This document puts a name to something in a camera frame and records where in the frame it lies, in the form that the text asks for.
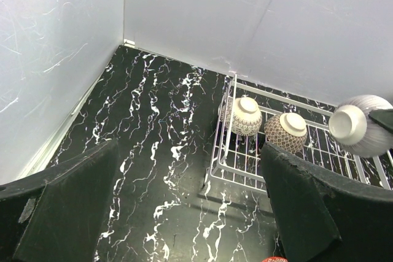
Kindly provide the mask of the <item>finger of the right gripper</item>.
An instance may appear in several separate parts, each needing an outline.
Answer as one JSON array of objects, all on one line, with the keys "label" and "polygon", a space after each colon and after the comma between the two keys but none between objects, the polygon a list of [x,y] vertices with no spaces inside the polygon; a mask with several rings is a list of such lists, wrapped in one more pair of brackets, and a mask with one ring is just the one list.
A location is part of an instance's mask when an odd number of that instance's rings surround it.
[{"label": "finger of the right gripper", "polygon": [[375,109],[368,117],[388,132],[393,132],[393,109]]}]

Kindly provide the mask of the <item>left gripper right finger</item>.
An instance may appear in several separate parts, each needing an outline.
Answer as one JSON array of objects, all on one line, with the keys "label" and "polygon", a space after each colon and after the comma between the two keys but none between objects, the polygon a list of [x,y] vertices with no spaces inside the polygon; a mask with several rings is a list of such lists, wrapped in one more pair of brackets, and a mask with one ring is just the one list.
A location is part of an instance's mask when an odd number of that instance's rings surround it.
[{"label": "left gripper right finger", "polygon": [[288,261],[392,261],[392,191],[311,164],[267,142],[261,150]]}]

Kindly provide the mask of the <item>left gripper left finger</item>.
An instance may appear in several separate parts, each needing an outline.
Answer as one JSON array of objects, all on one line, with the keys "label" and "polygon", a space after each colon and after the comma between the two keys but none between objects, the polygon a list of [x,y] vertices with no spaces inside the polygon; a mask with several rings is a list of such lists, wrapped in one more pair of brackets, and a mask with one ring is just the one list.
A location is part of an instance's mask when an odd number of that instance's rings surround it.
[{"label": "left gripper left finger", "polygon": [[1,261],[93,261],[119,168],[117,140],[1,185]]}]

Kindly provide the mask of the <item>purple striped bowl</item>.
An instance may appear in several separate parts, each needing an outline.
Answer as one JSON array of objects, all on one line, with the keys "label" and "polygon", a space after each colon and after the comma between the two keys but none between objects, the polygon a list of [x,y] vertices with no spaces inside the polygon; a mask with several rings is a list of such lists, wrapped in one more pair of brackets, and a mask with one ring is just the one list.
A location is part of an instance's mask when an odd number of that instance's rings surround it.
[{"label": "purple striped bowl", "polygon": [[392,148],[392,133],[369,117],[374,110],[392,110],[392,104],[380,96],[363,94],[342,102],[335,109],[329,118],[329,131],[343,150],[372,158]]}]

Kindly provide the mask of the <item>brown scale patterned bowl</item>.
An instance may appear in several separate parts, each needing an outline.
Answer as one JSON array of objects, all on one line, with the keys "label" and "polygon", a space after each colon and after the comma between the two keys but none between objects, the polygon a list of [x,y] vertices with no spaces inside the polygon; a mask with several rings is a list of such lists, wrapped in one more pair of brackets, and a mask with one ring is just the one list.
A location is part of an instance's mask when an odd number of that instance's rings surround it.
[{"label": "brown scale patterned bowl", "polygon": [[269,118],[263,127],[266,140],[285,151],[302,151],[308,137],[305,119],[296,113],[282,113]]}]

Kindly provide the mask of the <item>brown spoke patterned bowl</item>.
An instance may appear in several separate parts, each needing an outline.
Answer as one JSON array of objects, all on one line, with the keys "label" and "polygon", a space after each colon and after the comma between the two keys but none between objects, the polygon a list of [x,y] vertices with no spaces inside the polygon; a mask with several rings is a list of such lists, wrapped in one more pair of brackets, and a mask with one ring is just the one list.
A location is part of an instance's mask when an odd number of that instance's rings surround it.
[{"label": "brown spoke patterned bowl", "polygon": [[231,132],[240,136],[256,135],[262,125],[262,113],[255,99],[244,96],[233,99],[220,106],[220,120],[225,122],[225,127],[232,124]]}]

